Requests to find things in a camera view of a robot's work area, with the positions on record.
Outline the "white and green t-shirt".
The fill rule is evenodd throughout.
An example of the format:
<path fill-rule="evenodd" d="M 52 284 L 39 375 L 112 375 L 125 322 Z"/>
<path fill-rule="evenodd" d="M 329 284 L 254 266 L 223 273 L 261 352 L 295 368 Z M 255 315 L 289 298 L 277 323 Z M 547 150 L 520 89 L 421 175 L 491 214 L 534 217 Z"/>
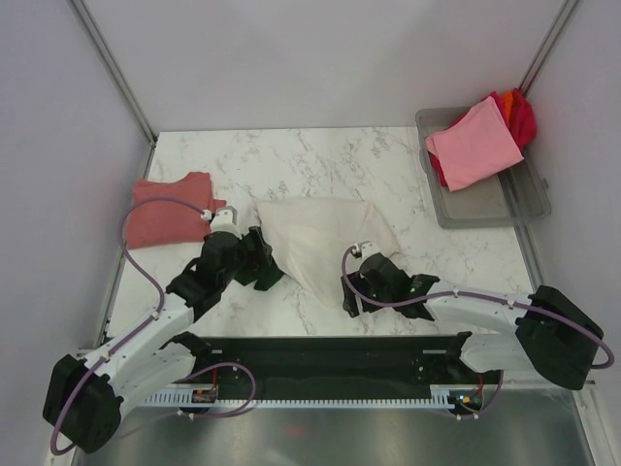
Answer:
<path fill-rule="evenodd" d="M 348 247 L 370 241 L 386 255 L 399 251 L 388 223 L 369 202 L 292 198 L 255 207 L 279 269 L 328 308 L 343 301 L 341 261 Z"/>

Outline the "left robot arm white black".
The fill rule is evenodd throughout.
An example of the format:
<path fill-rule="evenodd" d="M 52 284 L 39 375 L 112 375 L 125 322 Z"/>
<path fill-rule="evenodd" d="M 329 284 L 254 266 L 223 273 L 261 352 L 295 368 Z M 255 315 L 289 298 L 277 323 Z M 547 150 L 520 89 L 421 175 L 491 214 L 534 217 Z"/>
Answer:
<path fill-rule="evenodd" d="M 220 302 L 231 282 L 261 282 L 268 289 L 281 276 L 260 227 L 244 235 L 231 228 L 213 230 L 200 255 L 160 289 L 154 311 L 87 355 L 67 354 L 56 362 L 43 408 L 44 420 L 53 427 L 51 452 L 93 453 L 154 392 L 208 378 L 211 347 L 189 327 Z"/>

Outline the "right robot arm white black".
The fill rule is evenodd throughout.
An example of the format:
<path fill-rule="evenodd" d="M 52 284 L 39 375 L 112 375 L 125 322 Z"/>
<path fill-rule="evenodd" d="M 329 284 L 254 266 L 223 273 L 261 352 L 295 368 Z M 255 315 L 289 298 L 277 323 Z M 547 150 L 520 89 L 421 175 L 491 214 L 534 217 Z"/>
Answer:
<path fill-rule="evenodd" d="M 535 371 L 579 390 L 591 371 L 615 361 L 602 328 L 554 287 L 510 294 L 410 276 L 372 244 L 347 250 L 341 273 L 343 307 L 351 316 L 391 309 L 407 319 L 469 326 L 444 358 L 445 373 L 459 383 L 476 373 Z"/>

